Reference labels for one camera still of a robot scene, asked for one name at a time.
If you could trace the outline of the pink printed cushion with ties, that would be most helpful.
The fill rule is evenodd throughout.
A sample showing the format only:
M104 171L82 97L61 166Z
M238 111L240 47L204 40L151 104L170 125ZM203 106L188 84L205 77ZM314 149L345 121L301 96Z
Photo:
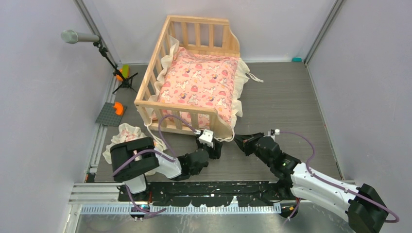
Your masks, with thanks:
M243 115L239 100L250 79L262 82L239 57L194 54L169 36L171 48L161 58L162 71L154 83L150 101L213 108L217 111L219 141L231 141L238 117Z

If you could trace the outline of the wooden slatted pet bed frame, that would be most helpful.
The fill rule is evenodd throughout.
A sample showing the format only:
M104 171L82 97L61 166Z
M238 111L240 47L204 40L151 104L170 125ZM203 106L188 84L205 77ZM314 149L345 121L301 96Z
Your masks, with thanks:
M234 135L231 126L218 115L217 110L205 107L169 104L150 101L155 93L157 75L164 69L161 58L168 54L171 47L170 36L177 36L175 25L181 27L182 39L178 44L194 54L240 56L240 43L230 29L230 23L225 18L191 17L168 15L161 29L154 51L151 55L146 72L134 104L144 124L151 130L192 135L190 126L198 129L198 117L205 114L209 117L209 128L215 136L229 139ZM191 123L185 126L180 120L170 120L166 113L188 113Z

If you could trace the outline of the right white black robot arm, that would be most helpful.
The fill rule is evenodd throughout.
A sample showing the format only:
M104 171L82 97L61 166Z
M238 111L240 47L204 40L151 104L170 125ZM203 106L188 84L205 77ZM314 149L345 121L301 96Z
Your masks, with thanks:
M254 154L278 178L278 195L309 200L348 222L356 233L380 232L389 210L368 184L358 187L329 177L283 152L273 135L235 135L245 155Z

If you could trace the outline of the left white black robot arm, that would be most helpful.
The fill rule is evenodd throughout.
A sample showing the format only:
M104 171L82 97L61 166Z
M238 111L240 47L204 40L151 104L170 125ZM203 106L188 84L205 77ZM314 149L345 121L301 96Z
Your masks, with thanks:
M197 149L192 153L172 157L155 147L151 137L123 142L111 147L110 158L114 181L123 183L131 196L138 201L145 200L149 188L145 174L158 172L173 181L181 181L198 175L208 166L209 159L219 159L222 142L212 144L196 139Z

